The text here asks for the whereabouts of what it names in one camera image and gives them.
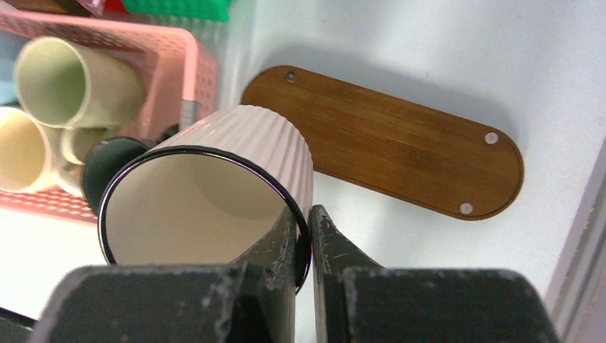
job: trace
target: pink basket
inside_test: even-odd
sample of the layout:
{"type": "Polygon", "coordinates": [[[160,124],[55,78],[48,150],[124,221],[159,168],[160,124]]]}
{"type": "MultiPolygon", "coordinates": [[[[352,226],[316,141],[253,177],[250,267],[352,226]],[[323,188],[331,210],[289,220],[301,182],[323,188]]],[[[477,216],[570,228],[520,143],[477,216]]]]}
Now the pink basket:
{"type": "MultiPolygon", "coordinates": [[[[55,36],[130,63],[146,85],[141,113],[121,135],[157,139],[169,126],[193,124],[214,111],[217,61],[179,28],[0,11],[0,30],[36,38],[55,36]]],[[[83,199],[60,190],[36,194],[0,191],[0,207],[93,224],[83,199]]]]}

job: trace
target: black rim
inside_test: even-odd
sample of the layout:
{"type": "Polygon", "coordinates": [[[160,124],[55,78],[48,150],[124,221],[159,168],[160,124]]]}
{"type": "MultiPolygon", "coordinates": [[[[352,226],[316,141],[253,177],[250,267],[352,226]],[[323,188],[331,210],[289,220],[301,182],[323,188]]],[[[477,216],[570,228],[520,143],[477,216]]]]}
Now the black rim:
{"type": "Polygon", "coordinates": [[[120,183],[120,181],[132,172],[135,168],[151,161],[152,159],[157,159],[163,156],[175,155],[175,154],[198,154],[204,156],[212,156],[219,159],[223,159],[225,161],[230,161],[231,163],[235,163],[239,166],[242,166],[249,171],[255,173],[258,177],[260,177],[263,181],[265,181],[268,185],[270,185],[286,202],[287,206],[291,210],[294,215],[295,220],[297,221],[297,225],[299,226],[299,237],[295,246],[295,271],[296,274],[296,283],[295,283],[295,292],[299,292],[303,283],[305,283],[305,279],[307,278],[307,273],[309,272],[309,265],[312,261],[312,239],[309,233],[309,227],[307,226],[307,221],[297,205],[297,202],[290,195],[290,193],[265,169],[257,166],[255,163],[251,162],[248,159],[244,159],[236,154],[232,154],[231,152],[223,151],[220,149],[209,148],[205,146],[168,146],[165,148],[157,149],[154,151],[150,151],[142,156],[137,157],[130,163],[128,163],[114,178],[109,182],[109,186],[105,190],[103,197],[101,199],[101,206],[99,207],[99,220],[97,223],[98,231],[99,231],[99,243],[101,245],[101,250],[103,251],[103,255],[105,260],[109,264],[116,264],[116,260],[114,255],[112,254],[109,244],[107,242],[106,235],[106,207],[109,197],[120,183]]]}

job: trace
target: cup rim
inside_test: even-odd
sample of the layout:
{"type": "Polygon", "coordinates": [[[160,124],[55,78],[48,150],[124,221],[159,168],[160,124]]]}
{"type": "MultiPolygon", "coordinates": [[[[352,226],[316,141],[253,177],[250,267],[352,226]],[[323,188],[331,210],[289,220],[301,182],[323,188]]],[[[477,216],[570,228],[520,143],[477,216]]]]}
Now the cup rim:
{"type": "Polygon", "coordinates": [[[298,293],[303,283],[307,278],[309,273],[309,268],[311,266],[312,261],[312,238],[311,232],[307,225],[307,220],[305,219],[299,205],[294,200],[292,195],[288,192],[284,186],[282,186],[276,178],[274,178],[270,173],[268,173],[265,169],[256,165],[254,162],[245,159],[241,156],[233,154],[229,151],[211,148],[207,146],[198,146],[198,145],[180,145],[180,146],[167,146],[164,148],[148,151],[147,153],[137,157],[130,163],[128,163],[122,170],[120,170],[114,178],[109,182],[109,185],[105,189],[103,193],[103,197],[101,198],[101,203],[99,205],[99,215],[97,219],[97,233],[99,235],[99,244],[101,245],[101,250],[103,252],[103,256],[108,264],[116,264],[116,260],[114,255],[111,252],[109,247],[109,243],[107,241],[107,233],[106,233],[106,215],[107,215],[107,205],[109,202],[109,198],[116,190],[120,181],[126,177],[129,173],[135,170],[138,166],[141,166],[148,161],[153,159],[158,159],[161,157],[166,157],[170,155],[176,154],[198,154],[202,156],[210,156],[218,159],[223,159],[224,161],[231,162],[233,164],[237,164],[240,167],[247,169],[249,172],[257,175],[261,180],[267,183],[271,188],[273,188],[281,198],[283,198],[286,205],[289,207],[295,221],[297,222],[297,226],[299,227],[299,237],[297,243],[295,244],[295,257],[294,263],[299,262],[299,265],[294,266],[295,270],[295,292],[298,293]]]}
{"type": "Polygon", "coordinates": [[[7,113],[10,111],[14,112],[16,115],[27,118],[38,130],[38,133],[40,134],[40,137],[42,138],[42,141],[44,142],[44,163],[42,164],[42,168],[40,169],[40,173],[38,174],[38,177],[35,180],[33,180],[30,183],[30,185],[28,185],[27,187],[24,187],[22,189],[17,189],[17,190],[5,189],[3,187],[0,187],[0,190],[2,190],[3,192],[8,192],[8,193],[29,193],[29,192],[39,191],[39,189],[37,189],[37,184],[40,182],[40,180],[43,178],[43,176],[49,172],[49,170],[51,168],[51,164],[52,164],[51,142],[49,141],[48,135],[44,131],[44,125],[39,123],[31,115],[29,115],[27,112],[25,112],[24,109],[22,109],[21,107],[18,107],[18,106],[0,106],[0,115],[10,115],[10,113],[7,113]]]}

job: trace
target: wood grain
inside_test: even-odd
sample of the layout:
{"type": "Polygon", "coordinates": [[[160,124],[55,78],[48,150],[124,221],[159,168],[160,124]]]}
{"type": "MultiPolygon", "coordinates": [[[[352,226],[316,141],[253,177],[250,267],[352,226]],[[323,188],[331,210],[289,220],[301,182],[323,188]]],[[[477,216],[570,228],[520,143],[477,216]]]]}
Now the wood grain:
{"type": "Polygon", "coordinates": [[[492,217],[522,186],[520,151],[498,129],[311,71],[267,69],[242,103],[290,120],[314,170],[451,217],[492,217]],[[494,144],[485,140],[491,132],[494,144]]]}

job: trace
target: plastic crate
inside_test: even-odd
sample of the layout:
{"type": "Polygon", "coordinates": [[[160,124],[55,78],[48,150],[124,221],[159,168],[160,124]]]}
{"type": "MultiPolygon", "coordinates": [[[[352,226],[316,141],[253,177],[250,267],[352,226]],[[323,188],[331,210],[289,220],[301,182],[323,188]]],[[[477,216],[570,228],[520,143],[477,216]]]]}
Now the plastic crate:
{"type": "Polygon", "coordinates": [[[232,0],[122,0],[132,14],[228,21],[232,0]]]}
{"type": "MultiPolygon", "coordinates": [[[[171,125],[189,126],[214,111],[217,61],[186,30],[25,11],[0,11],[0,30],[30,39],[59,37],[130,63],[144,80],[147,98],[121,135],[155,140],[171,125]]],[[[58,189],[0,192],[0,208],[96,222],[83,199],[58,189]]]]}

